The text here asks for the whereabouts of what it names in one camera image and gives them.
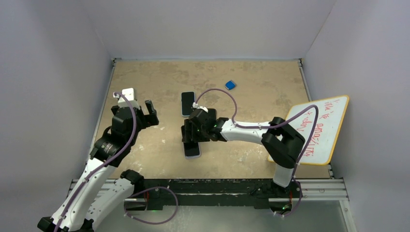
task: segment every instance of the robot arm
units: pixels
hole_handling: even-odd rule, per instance
[[[122,94],[133,106],[136,116],[136,131],[130,145],[125,148],[121,155],[99,169],[86,181],[86,177],[106,160],[117,154],[127,144],[132,135],[132,113],[125,100],[120,98],[118,106],[111,108],[114,114],[112,125],[104,130],[102,137],[94,144],[90,158],[80,177],[80,180],[83,181],[75,185],[68,198],[51,217],[44,217],[40,220],[37,227],[42,231],[54,231],[58,221],[60,221],[59,228],[57,229],[59,232],[92,231],[92,228],[95,229],[113,207],[130,196],[134,191],[143,190],[141,184],[143,185],[144,178],[137,172],[128,170],[123,172],[121,179],[116,182],[117,186],[111,192],[106,193],[96,202],[93,202],[104,182],[119,166],[122,159],[131,151],[138,133],[147,127],[158,125],[159,123],[157,112],[151,101],[145,101],[149,114],[144,115],[135,98],[133,88],[124,89]],[[62,212],[68,205],[67,213],[62,218]]]
[[[259,129],[237,127],[231,119],[211,118],[208,112],[199,108],[185,119],[183,142],[207,141],[245,141],[263,145],[277,164],[273,181],[286,188],[292,179],[292,173],[303,145],[304,137],[289,124],[277,129],[263,129],[262,126],[275,126],[285,120],[274,117],[270,122],[236,122],[243,126],[256,126]]]

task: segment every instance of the wooden tabletop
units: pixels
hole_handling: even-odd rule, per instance
[[[198,96],[209,88],[224,88],[238,103],[238,121],[264,122],[285,118],[292,105],[308,98],[297,61],[120,61],[116,63],[97,132],[111,125],[114,91],[133,87],[146,113],[144,100],[152,100],[160,124],[142,130],[131,153],[111,178],[133,169],[145,178],[271,178],[275,164],[267,161],[261,145],[240,141],[200,143],[201,156],[185,159],[181,142],[181,93]],[[232,117],[234,104],[222,92],[211,91],[200,105],[217,110],[217,117]],[[297,178],[329,178],[327,166],[300,165]]]

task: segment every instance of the cable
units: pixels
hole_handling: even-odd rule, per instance
[[[295,167],[293,168],[293,172],[292,172],[292,180],[293,180],[294,182],[296,182],[296,184],[298,185],[299,190],[300,190],[300,191],[299,191],[299,200],[297,201],[295,207],[292,208],[292,211],[290,211],[290,212],[287,213],[286,215],[282,215],[282,217],[291,215],[291,214],[295,211],[295,209],[297,209],[297,208],[299,207],[300,201],[302,200],[302,196],[303,196],[303,194],[302,194],[302,188],[300,187],[300,183],[299,183],[298,181],[296,181],[296,179],[294,178],[294,174],[295,174],[295,172],[296,172],[297,165],[299,164],[299,161],[300,161],[300,159],[302,158],[303,153],[306,151],[307,146],[309,145],[309,142],[312,140],[313,133],[314,133],[315,128],[316,128],[316,123],[318,122],[318,117],[319,117],[319,109],[318,109],[317,105],[312,104],[312,105],[306,107],[305,109],[303,109],[301,112],[299,112],[299,113],[297,113],[296,115],[294,115],[293,117],[289,118],[288,120],[286,120],[286,121],[284,121],[284,122],[282,122],[282,123],[279,123],[279,124],[277,124],[277,125],[275,125],[275,126],[261,126],[261,127],[258,127],[258,126],[242,126],[242,125],[239,125],[237,122],[235,122],[235,119],[234,119],[235,116],[236,116],[236,113],[238,112],[238,105],[236,104],[235,98],[234,98],[229,92],[227,92],[227,91],[225,91],[225,90],[223,90],[223,89],[220,89],[220,88],[210,88],[210,89],[207,89],[207,90],[205,90],[203,93],[201,93],[201,94],[199,95],[199,97],[196,99],[195,103],[197,104],[198,101],[199,101],[199,99],[200,99],[205,93],[207,93],[207,92],[209,92],[209,91],[212,91],[212,90],[217,90],[217,91],[221,91],[221,92],[223,92],[223,93],[226,93],[226,94],[232,99],[232,101],[234,102],[234,105],[235,105],[235,112],[234,112],[234,114],[232,115],[232,122],[234,123],[235,126],[237,126],[237,127],[239,127],[239,128],[243,128],[243,129],[276,129],[276,128],[279,128],[279,127],[283,127],[284,125],[289,124],[290,122],[292,122],[292,121],[295,120],[296,118],[300,117],[302,114],[304,114],[304,113],[305,113],[306,111],[308,111],[309,109],[315,108],[315,113],[316,113],[316,114],[315,114],[315,119],[313,120],[312,130],[310,131],[310,135],[309,135],[309,138],[308,138],[308,140],[307,140],[305,146],[303,147],[302,151],[300,152],[299,156],[298,156],[297,159],[296,159],[296,164],[295,164]]]
[[[134,219],[134,220],[137,220],[137,221],[139,221],[139,222],[142,222],[142,223],[145,223],[145,224],[149,224],[149,225],[160,225],[160,224],[164,224],[164,223],[167,223],[168,221],[170,221],[172,218],[174,218],[175,215],[176,215],[176,213],[177,213],[177,211],[178,211],[178,199],[176,198],[175,193],[172,192],[169,188],[162,187],[162,186],[147,188],[147,189],[145,189],[145,190],[143,190],[143,191],[141,191],[141,192],[138,192],[138,193],[136,193],[136,194],[131,195],[130,198],[136,197],[136,196],[140,195],[141,193],[145,193],[145,192],[148,192],[148,191],[151,191],[151,190],[154,190],[154,189],[165,189],[165,190],[167,190],[168,192],[170,192],[170,193],[173,195],[173,197],[175,198],[175,211],[174,211],[174,213],[173,213],[167,220],[165,220],[165,221],[160,221],[160,222],[144,221],[144,220],[142,220],[142,219],[139,219],[139,218],[136,218],[136,217],[132,216],[132,215],[127,211],[127,209],[125,208],[125,205],[124,205],[125,215],[127,215],[128,217],[130,217],[130,218],[132,218],[132,219]]]
[[[104,162],[103,164],[101,164],[100,166],[98,166],[96,169],[94,169],[93,171],[91,171],[86,178],[84,178],[84,181],[81,182],[81,184],[78,186],[78,188],[75,190],[75,192],[72,194],[71,198],[68,200],[67,205],[64,207],[63,212],[61,213],[60,217],[59,217],[59,221],[57,222],[55,228],[54,228],[54,232],[57,232],[63,218],[65,217],[65,215],[68,212],[68,209],[70,208],[70,206],[73,204],[73,201],[76,199],[77,195],[80,193],[80,191],[83,189],[83,187],[86,185],[86,183],[88,183],[89,179],[96,173],[98,172],[101,168],[103,168],[104,166],[108,165],[111,161],[113,161],[114,159],[116,159],[119,155],[121,155],[125,149],[127,149],[127,147],[131,144],[132,139],[134,138],[135,132],[137,130],[137,116],[135,115],[135,111],[133,109],[133,106],[131,105],[131,102],[120,92],[115,92],[115,95],[119,95],[120,97],[122,97],[125,102],[127,103],[128,107],[131,110],[131,114],[132,114],[132,132],[131,132],[131,136],[129,138],[129,140],[127,141],[127,143],[123,146],[123,148],[121,150],[119,150],[113,157],[109,158],[106,162]]]

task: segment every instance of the gray wall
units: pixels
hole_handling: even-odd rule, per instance
[[[410,4],[338,0],[306,55],[314,99],[350,95],[332,166],[359,231],[409,231]]]
[[[37,231],[84,168],[110,57],[78,0],[2,0],[0,35],[0,230]]]
[[[336,0],[82,0],[113,57],[302,58]]]

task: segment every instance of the blue cube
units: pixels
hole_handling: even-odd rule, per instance
[[[236,84],[235,84],[233,81],[228,81],[228,82],[225,84],[225,88],[226,88],[227,90],[231,90],[231,89],[235,88],[235,86],[236,86]]]

